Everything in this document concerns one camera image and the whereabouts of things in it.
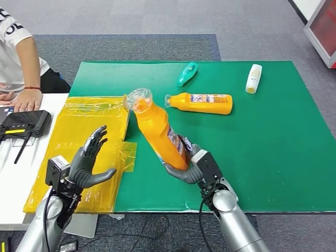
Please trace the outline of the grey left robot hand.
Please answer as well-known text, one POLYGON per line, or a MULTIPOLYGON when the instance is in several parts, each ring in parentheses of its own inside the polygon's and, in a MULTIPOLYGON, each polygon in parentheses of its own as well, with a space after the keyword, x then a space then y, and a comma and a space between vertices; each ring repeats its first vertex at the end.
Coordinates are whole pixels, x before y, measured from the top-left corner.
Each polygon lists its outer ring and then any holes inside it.
POLYGON ((67 177, 77 186, 85 189, 93 187, 111 179, 116 172, 116 168, 109 168, 105 172, 93 174, 93 168, 101 147, 107 141, 104 136, 107 126, 103 125, 94 130, 86 142, 80 147, 70 164, 67 177))

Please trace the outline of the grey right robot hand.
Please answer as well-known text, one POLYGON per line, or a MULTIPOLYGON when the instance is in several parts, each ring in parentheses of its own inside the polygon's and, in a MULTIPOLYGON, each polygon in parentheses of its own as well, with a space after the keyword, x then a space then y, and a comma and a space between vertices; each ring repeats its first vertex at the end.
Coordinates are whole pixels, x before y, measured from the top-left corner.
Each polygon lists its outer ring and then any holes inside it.
POLYGON ((183 147, 186 151, 186 158, 188 161, 188 168, 185 171, 176 169, 168 163, 164 163, 164 167, 168 174, 175 177, 187 184, 196 184, 201 181, 203 178, 202 172, 192 164, 191 159, 197 154, 201 148, 198 144, 191 143, 187 137, 183 135, 178 135, 179 139, 182 141, 183 147))

